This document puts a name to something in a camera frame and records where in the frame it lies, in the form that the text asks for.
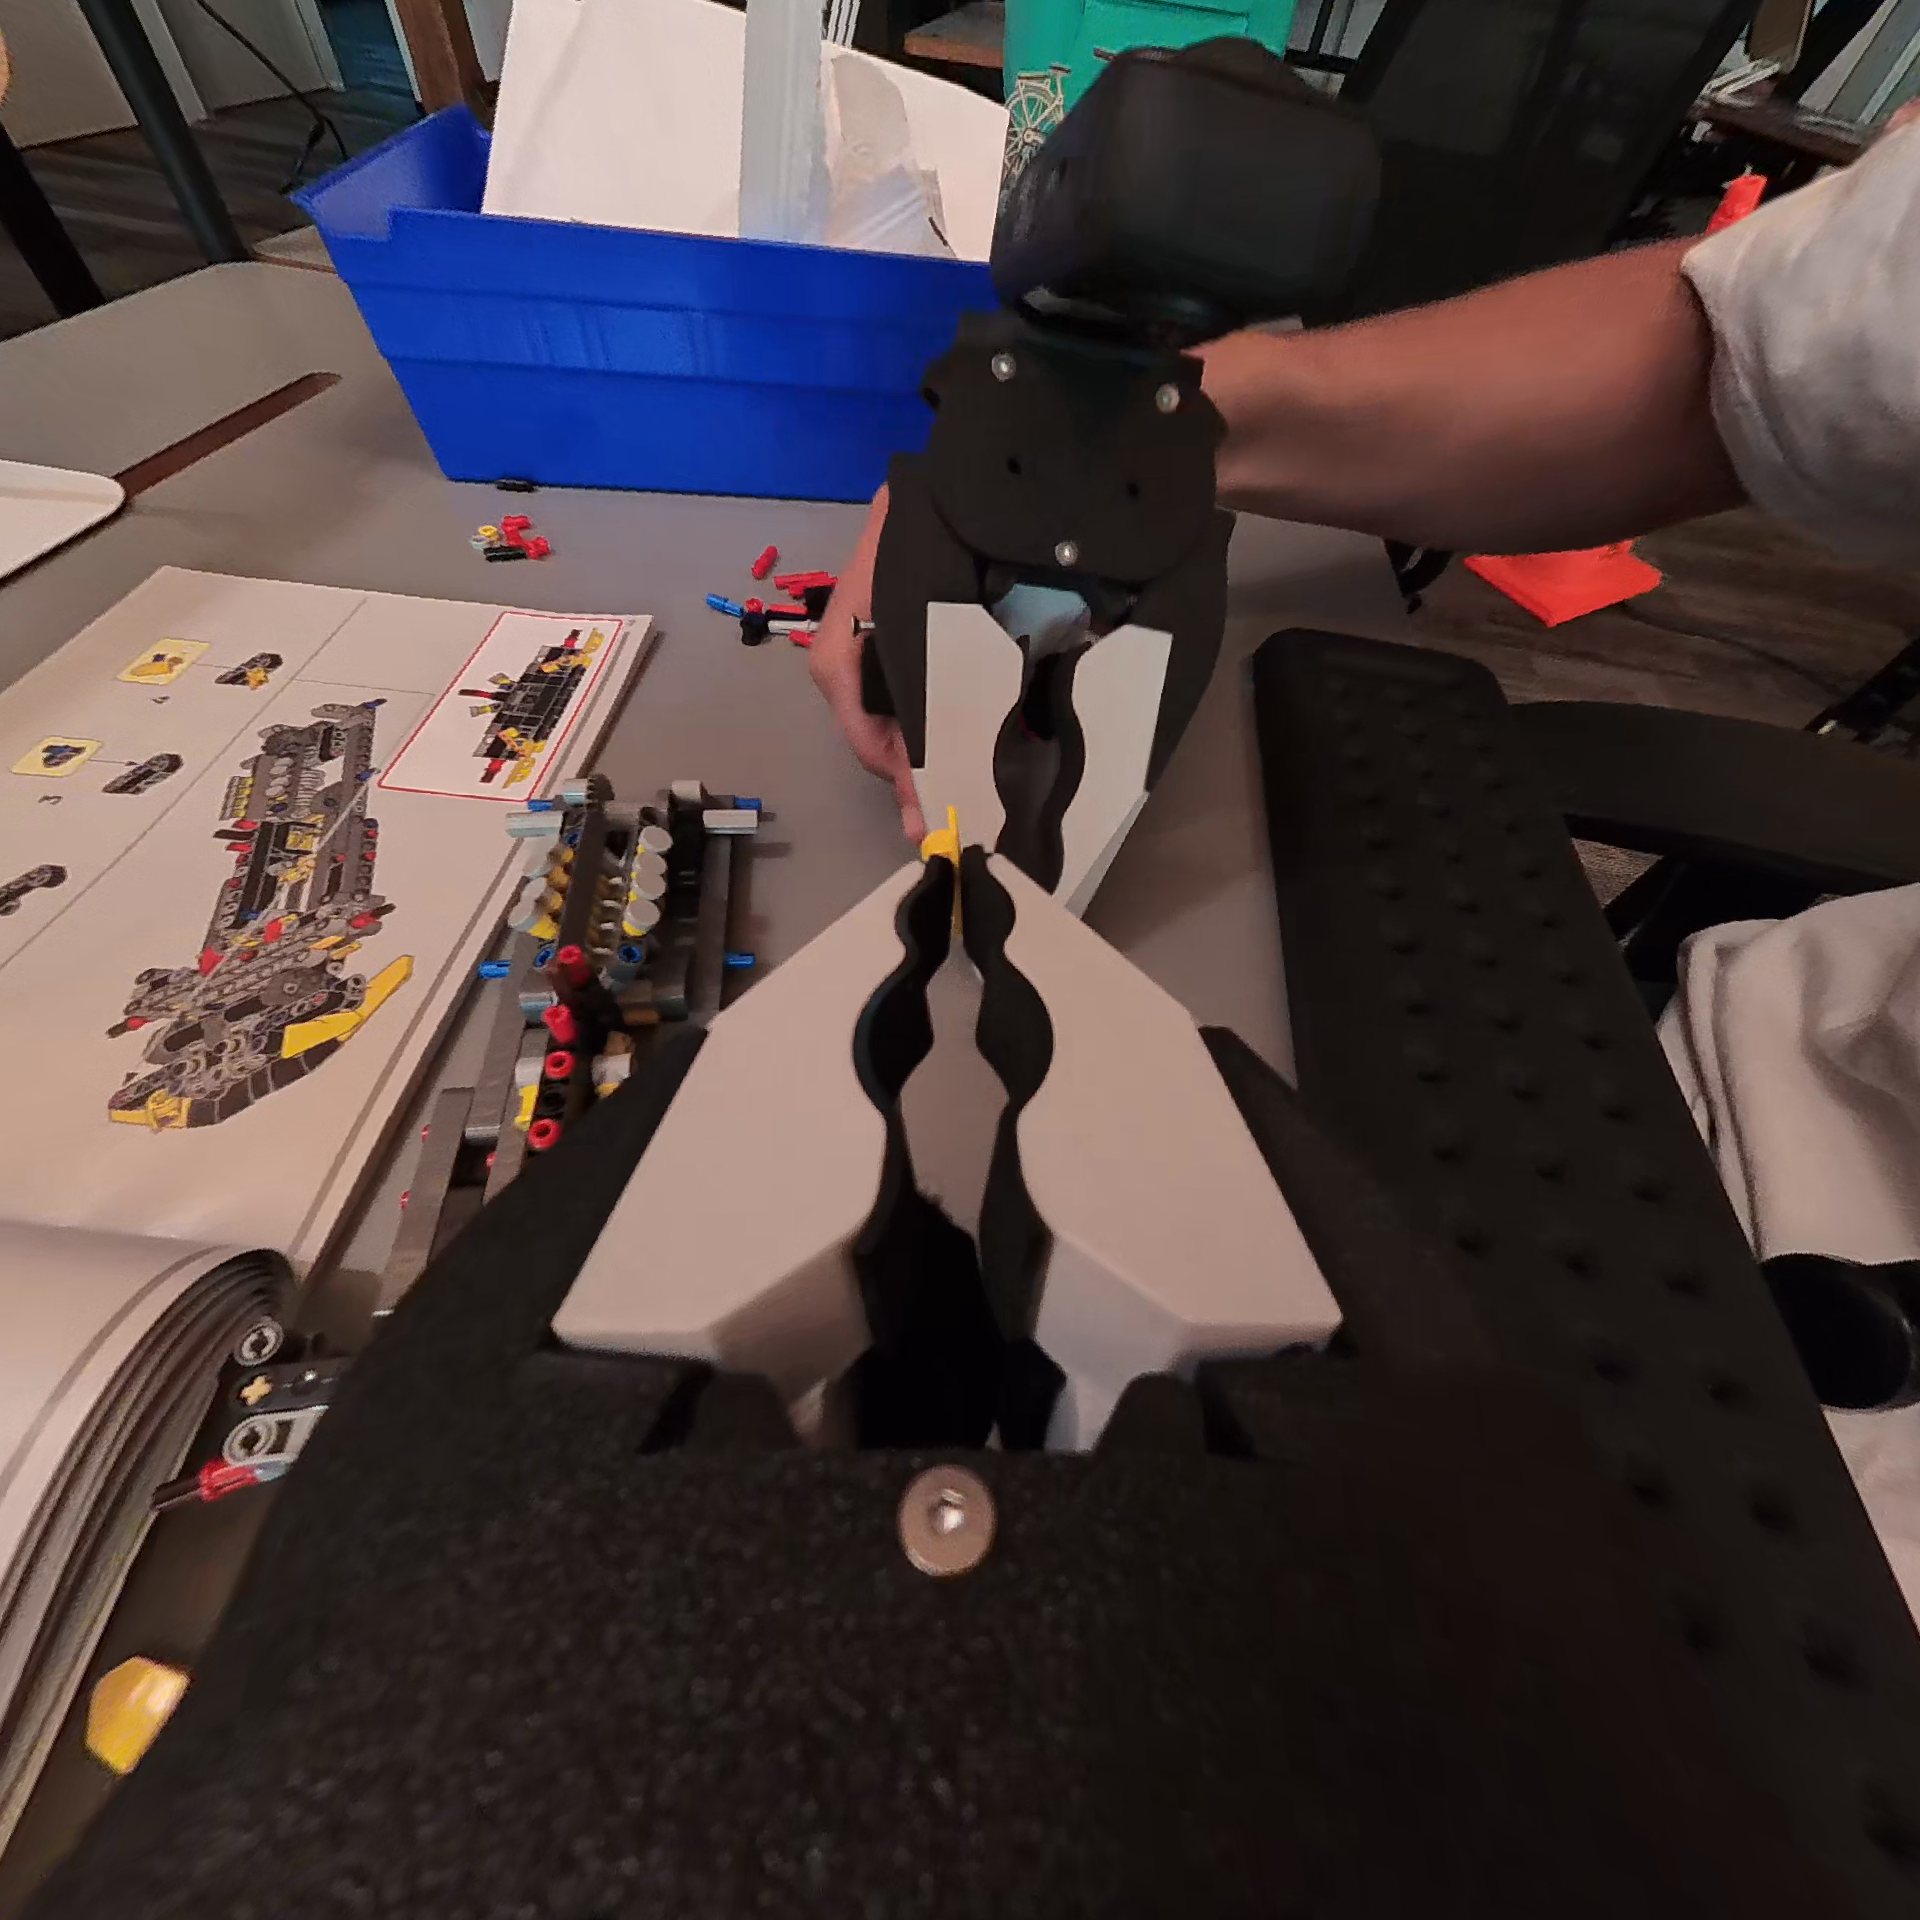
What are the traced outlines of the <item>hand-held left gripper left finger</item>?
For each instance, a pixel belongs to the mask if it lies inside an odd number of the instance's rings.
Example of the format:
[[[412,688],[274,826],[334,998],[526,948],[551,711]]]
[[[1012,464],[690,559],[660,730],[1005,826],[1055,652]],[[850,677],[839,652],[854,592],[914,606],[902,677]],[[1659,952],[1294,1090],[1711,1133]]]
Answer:
[[[576,1353],[704,1360],[782,1404],[874,1344],[858,1279],[933,1048],[957,868],[908,862],[704,1030],[551,1324]]]

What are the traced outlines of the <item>yellow lego panel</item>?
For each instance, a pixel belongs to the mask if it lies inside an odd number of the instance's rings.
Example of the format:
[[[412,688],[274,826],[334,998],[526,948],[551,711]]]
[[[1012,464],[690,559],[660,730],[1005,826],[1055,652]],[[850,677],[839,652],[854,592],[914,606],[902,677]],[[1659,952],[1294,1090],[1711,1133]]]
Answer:
[[[189,1671],[135,1655],[101,1676],[86,1698],[84,1748],[125,1778],[154,1748],[189,1688]]]

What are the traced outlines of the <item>black mesh chair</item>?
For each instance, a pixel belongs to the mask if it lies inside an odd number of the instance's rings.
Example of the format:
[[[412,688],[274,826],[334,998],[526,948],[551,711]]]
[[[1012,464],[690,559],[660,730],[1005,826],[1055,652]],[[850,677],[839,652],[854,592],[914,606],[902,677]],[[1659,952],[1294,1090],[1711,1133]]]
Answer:
[[[1476,284],[1597,250],[1752,10],[1382,4],[1342,89],[1382,162],[1371,268]]]

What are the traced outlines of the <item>blue plastic bin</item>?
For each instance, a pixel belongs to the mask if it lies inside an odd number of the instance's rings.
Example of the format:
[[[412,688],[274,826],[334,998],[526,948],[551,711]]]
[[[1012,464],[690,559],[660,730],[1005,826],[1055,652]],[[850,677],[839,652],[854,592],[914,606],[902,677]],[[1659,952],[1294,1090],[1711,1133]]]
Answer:
[[[446,478],[869,497],[986,264],[482,210],[491,137],[434,111],[294,192]]]

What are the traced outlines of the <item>lego car chassis assembly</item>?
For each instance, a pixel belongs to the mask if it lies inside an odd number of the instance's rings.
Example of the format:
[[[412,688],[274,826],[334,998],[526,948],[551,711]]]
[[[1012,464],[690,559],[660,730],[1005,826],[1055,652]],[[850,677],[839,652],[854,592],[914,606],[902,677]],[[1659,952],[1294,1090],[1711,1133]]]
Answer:
[[[382,1324],[431,1255],[530,1161],[578,1129],[683,1025],[707,1024],[755,960],[732,943],[736,868],[760,801],[674,782],[646,801],[608,778],[510,816],[520,852],[503,952],[482,964],[486,1046],[437,1094],[375,1288]]]

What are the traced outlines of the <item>teal bag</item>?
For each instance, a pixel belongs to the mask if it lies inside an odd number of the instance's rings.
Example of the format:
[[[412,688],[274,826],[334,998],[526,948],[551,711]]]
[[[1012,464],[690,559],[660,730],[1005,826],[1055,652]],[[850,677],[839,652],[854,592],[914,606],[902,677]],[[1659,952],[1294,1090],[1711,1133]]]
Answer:
[[[1107,62],[1143,48],[1178,52],[1216,38],[1247,38],[1283,55],[1294,14],[1296,2],[1005,2],[998,190],[1012,190]]]

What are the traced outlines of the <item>black dimpled foam pad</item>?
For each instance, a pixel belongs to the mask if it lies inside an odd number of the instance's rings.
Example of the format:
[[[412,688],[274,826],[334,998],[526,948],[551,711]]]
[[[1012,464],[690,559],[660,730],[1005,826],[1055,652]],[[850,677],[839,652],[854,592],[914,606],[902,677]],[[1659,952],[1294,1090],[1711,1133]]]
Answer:
[[[1303,1101],[1607,1456],[1654,1614],[1838,1873],[1915,1914],[1915,1628],[1495,677],[1251,656]]]

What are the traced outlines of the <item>person's right hand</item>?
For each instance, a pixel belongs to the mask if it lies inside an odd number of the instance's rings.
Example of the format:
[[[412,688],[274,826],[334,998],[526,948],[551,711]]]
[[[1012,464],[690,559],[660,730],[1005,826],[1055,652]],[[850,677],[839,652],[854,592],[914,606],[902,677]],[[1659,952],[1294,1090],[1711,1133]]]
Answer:
[[[925,820],[904,737],[898,719],[869,711],[862,694],[862,663],[866,653],[866,630],[862,624],[874,615],[874,565],[887,512],[888,488],[879,487],[854,545],[839,567],[834,589],[807,656],[807,672],[858,762],[892,788],[902,837],[912,847],[919,847],[925,834]]]

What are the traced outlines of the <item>person's right forearm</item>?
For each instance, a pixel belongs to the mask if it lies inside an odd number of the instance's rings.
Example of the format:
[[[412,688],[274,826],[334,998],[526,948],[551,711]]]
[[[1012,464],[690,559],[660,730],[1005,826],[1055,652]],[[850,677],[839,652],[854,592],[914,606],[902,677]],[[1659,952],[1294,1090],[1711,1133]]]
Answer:
[[[1347,326],[1211,343],[1216,496],[1460,556],[1587,548],[1743,505],[1687,253],[1636,247]]]

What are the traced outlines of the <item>white paper bag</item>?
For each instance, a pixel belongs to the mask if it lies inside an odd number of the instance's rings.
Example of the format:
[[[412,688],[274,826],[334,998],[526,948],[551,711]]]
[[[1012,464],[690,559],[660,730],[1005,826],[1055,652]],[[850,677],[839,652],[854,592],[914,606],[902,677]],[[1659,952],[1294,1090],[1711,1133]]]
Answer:
[[[827,38],[836,14],[515,4],[482,210],[986,262],[1005,110]]]

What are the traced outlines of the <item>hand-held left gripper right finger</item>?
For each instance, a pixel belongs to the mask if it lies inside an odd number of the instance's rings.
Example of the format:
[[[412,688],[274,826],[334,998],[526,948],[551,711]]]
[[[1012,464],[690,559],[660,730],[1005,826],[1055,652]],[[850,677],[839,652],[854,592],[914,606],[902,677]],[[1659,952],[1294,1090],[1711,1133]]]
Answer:
[[[959,897],[1004,1090],[978,1210],[1000,1442],[1086,1452],[1140,1376],[1324,1346],[1338,1300],[1186,1007],[1004,854],[962,852]]]

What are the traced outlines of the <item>pile of lego pins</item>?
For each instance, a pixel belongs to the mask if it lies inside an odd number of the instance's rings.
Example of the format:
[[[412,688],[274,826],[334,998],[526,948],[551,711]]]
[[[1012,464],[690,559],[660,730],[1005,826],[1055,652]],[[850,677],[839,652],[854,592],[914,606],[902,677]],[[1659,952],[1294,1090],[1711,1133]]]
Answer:
[[[876,545],[858,545],[847,567],[813,567],[779,572],[779,550],[763,545],[750,567],[748,586],[755,592],[707,592],[704,606],[733,622],[741,644],[758,647],[788,639],[810,648],[842,592],[847,568],[858,580],[874,572]]]

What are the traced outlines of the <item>lego instruction booklet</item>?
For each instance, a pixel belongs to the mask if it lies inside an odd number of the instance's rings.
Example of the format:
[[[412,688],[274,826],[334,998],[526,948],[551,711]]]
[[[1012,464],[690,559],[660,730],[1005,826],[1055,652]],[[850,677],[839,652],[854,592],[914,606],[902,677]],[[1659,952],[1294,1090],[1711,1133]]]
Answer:
[[[4,1839],[653,637],[159,567],[4,689]]]

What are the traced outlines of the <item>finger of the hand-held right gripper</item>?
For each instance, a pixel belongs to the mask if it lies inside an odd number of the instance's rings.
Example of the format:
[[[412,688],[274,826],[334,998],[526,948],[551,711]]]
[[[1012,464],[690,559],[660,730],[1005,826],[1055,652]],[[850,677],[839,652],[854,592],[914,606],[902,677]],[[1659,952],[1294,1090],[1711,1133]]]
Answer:
[[[1031,876],[1082,919],[1147,796],[1171,636],[1127,624],[1042,665],[1052,767],[1031,816]]]
[[[971,845],[1031,841],[1054,778],[1044,686],[1052,597],[933,606],[925,622],[919,806]]]

